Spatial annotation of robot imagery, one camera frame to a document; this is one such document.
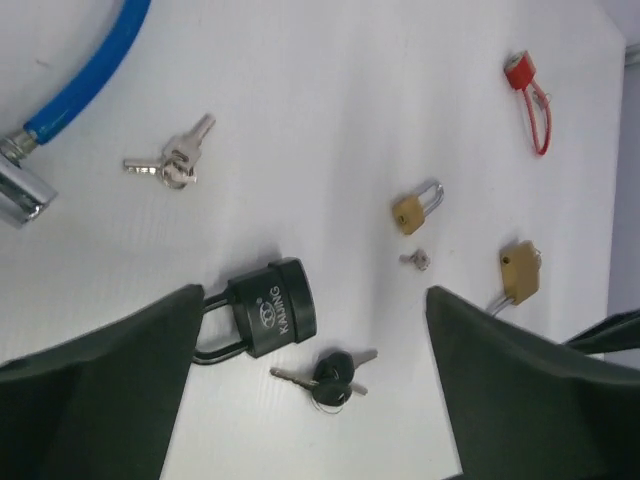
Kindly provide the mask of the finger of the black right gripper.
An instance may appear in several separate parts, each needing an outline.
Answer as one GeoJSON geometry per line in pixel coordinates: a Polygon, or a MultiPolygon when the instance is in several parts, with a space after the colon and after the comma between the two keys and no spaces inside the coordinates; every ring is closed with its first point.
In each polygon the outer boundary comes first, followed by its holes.
{"type": "Polygon", "coordinates": [[[612,315],[567,340],[565,345],[583,354],[605,354],[638,349],[640,313],[633,310],[612,315]]]}

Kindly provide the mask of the small silver keys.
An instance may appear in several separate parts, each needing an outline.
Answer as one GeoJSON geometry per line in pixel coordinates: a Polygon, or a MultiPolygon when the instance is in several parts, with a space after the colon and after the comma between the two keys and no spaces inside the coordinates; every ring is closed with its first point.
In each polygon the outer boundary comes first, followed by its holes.
{"type": "Polygon", "coordinates": [[[430,257],[423,249],[417,249],[411,254],[403,254],[399,257],[399,261],[413,265],[419,271],[426,271],[431,264],[430,257]]]}

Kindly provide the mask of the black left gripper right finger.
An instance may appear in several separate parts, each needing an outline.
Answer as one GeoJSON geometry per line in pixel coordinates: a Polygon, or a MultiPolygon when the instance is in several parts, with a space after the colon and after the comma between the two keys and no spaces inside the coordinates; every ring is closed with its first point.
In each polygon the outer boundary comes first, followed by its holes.
{"type": "Polygon", "coordinates": [[[639,372],[492,316],[449,290],[426,321],[464,479],[635,479],[639,372]]]}

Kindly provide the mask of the black-headed keys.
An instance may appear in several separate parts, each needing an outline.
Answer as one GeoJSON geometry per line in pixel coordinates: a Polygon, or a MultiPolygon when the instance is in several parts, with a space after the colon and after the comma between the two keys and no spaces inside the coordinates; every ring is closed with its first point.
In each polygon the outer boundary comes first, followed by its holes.
{"type": "Polygon", "coordinates": [[[378,355],[377,349],[358,353],[336,350],[318,360],[310,378],[277,367],[272,367],[269,373],[306,390],[319,411],[338,414],[353,396],[368,394],[365,386],[354,381],[355,374],[359,367],[377,359],[378,355]]]}

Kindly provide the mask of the small brass padlock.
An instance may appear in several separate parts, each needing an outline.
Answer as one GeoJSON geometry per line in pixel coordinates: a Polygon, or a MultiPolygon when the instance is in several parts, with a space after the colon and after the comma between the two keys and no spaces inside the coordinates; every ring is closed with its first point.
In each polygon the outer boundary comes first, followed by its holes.
{"type": "Polygon", "coordinates": [[[417,190],[392,205],[391,214],[396,227],[405,236],[414,234],[443,200],[443,184],[437,179],[427,180],[417,190]]]}

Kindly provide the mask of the blue cable lock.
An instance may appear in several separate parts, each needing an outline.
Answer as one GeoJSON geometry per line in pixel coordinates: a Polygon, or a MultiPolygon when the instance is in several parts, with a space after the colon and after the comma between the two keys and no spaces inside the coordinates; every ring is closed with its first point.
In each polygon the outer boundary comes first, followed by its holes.
{"type": "Polygon", "coordinates": [[[21,161],[60,134],[105,87],[128,54],[151,2],[128,0],[102,44],[74,78],[24,125],[1,137],[1,219],[19,228],[36,219],[57,191],[21,161]]]}

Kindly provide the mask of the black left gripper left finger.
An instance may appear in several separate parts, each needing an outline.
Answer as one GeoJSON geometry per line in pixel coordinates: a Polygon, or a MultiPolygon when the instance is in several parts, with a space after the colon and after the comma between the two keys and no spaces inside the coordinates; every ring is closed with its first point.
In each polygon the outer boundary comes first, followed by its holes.
{"type": "Polygon", "coordinates": [[[1,367],[4,479],[161,476],[202,323],[187,285],[1,367]]]}

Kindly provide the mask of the red cable padlock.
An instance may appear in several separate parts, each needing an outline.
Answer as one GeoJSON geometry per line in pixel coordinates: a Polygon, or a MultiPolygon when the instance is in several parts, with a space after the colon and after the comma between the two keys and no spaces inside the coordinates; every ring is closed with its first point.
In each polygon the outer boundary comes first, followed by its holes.
{"type": "Polygon", "coordinates": [[[535,79],[536,67],[527,50],[519,51],[511,55],[505,62],[504,75],[511,89],[522,95],[527,109],[534,152],[537,156],[544,156],[551,144],[552,138],[552,111],[551,107],[545,110],[538,110],[544,117],[544,135],[540,137],[538,131],[538,120],[536,116],[535,102],[531,98],[531,93],[537,91],[544,92],[535,79]]]}

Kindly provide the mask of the blue lock keys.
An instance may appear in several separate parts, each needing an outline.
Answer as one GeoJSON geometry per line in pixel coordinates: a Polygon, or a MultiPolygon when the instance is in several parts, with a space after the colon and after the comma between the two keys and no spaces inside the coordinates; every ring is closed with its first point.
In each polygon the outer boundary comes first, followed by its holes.
{"type": "Polygon", "coordinates": [[[216,118],[207,113],[189,131],[173,136],[157,159],[127,159],[123,170],[153,176],[172,190],[183,190],[197,182],[195,167],[202,156],[201,146],[215,124],[216,118]]]}

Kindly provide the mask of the large brass padlock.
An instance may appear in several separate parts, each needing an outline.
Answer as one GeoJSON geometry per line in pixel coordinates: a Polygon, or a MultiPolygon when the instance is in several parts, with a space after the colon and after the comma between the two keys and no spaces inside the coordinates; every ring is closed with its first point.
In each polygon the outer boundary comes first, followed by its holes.
{"type": "Polygon", "coordinates": [[[542,257],[531,240],[513,243],[499,253],[502,295],[490,306],[493,316],[518,306],[539,291],[542,257]]]}

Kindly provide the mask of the black padlock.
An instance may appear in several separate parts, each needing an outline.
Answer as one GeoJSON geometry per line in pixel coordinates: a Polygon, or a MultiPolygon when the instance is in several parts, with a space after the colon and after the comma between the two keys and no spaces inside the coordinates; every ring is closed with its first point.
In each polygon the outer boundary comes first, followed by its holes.
{"type": "Polygon", "coordinates": [[[257,359],[317,334],[309,281],[300,259],[290,257],[232,278],[220,294],[204,300],[205,314],[230,307],[240,340],[214,351],[195,350],[192,362],[214,365],[246,353],[257,359]]]}

